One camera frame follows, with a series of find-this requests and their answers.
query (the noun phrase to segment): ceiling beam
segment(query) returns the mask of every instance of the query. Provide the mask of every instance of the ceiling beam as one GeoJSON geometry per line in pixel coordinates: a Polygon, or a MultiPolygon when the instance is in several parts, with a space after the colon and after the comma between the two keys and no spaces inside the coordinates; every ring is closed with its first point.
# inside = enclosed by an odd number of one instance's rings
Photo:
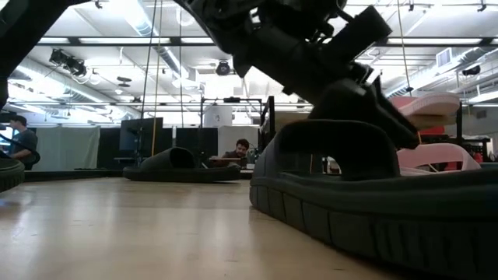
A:
{"type": "MultiPolygon", "coordinates": [[[[209,37],[43,37],[48,47],[215,47],[209,37]]],[[[498,37],[388,37],[373,47],[498,47],[498,37]]]]}

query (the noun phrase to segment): rope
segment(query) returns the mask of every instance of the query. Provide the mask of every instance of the rope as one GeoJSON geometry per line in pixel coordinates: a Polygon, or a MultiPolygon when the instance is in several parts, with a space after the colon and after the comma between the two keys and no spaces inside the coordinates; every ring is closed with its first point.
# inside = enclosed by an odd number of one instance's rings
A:
{"type": "Polygon", "coordinates": [[[405,35],[403,33],[402,10],[401,10],[401,4],[399,3],[399,0],[398,0],[398,21],[399,21],[399,30],[400,30],[401,35],[402,35],[402,50],[403,50],[403,61],[405,62],[406,82],[408,83],[408,87],[411,88],[410,78],[408,75],[408,65],[406,64],[405,35]]]}
{"type": "MultiPolygon", "coordinates": [[[[157,42],[157,48],[161,47],[161,32],[163,31],[163,11],[160,11],[160,19],[159,19],[159,39],[157,42]]],[[[159,91],[159,63],[160,56],[157,55],[157,70],[156,70],[156,95],[154,98],[154,126],[153,126],[153,147],[151,148],[152,153],[151,156],[155,155],[155,147],[156,147],[156,114],[157,114],[157,92],[159,91]]]]}
{"type": "MultiPolygon", "coordinates": [[[[150,32],[150,37],[149,37],[149,52],[147,54],[147,65],[146,65],[146,80],[143,83],[143,95],[142,95],[142,109],[140,110],[140,130],[142,125],[143,125],[143,117],[145,113],[145,108],[146,108],[146,94],[147,94],[147,81],[149,80],[149,66],[150,66],[150,53],[152,51],[153,47],[153,39],[154,39],[154,26],[156,24],[156,10],[157,10],[157,0],[154,2],[154,15],[153,15],[153,21],[152,21],[152,26],[151,26],[151,32],[150,32]]],[[[139,131],[139,141],[137,142],[137,150],[141,151],[142,149],[142,141],[141,141],[141,133],[142,131],[139,131]]]]}

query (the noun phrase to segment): white cylinder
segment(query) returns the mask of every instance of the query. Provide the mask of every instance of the white cylinder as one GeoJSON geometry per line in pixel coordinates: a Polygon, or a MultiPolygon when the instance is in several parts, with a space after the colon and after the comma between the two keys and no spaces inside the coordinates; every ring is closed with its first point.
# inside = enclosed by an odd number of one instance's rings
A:
{"type": "Polygon", "coordinates": [[[222,126],[231,126],[232,107],[231,106],[210,106],[204,113],[205,128],[219,128],[222,126]]]}

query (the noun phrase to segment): dark hair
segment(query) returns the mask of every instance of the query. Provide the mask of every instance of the dark hair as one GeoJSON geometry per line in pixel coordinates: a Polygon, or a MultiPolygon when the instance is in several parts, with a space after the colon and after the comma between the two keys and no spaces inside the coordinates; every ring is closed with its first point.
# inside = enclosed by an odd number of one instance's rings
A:
{"type": "Polygon", "coordinates": [[[236,145],[242,145],[242,146],[246,147],[246,149],[249,149],[249,141],[247,139],[237,140],[236,145]]]}
{"type": "Polygon", "coordinates": [[[27,120],[25,117],[23,116],[19,116],[19,115],[16,115],[16,116],[12,116],[10,117],[10,120],[11,121],[18,121],[20,122],[23,126],[26,126],[27,125],[27,120]]]}

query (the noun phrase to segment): air vent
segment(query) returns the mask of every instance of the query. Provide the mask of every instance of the air vent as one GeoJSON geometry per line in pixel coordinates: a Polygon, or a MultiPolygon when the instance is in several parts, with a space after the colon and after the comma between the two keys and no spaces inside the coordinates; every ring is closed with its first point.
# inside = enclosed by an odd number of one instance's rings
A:
{"type": "Polygon", "coordinates": [[[441,51],[439,54],[436,54],[436,63],[437,67],[443,67],[451,62],[451,48],[447,48],[444,51],[441,51]]]}
{"type": "Polygon", "coordinates": [[[475,113],[475,118],[482,119],[482,118],[487,118],[488,117],[488,111],[487,110],[481,110],[479,112],[475,113]]]}

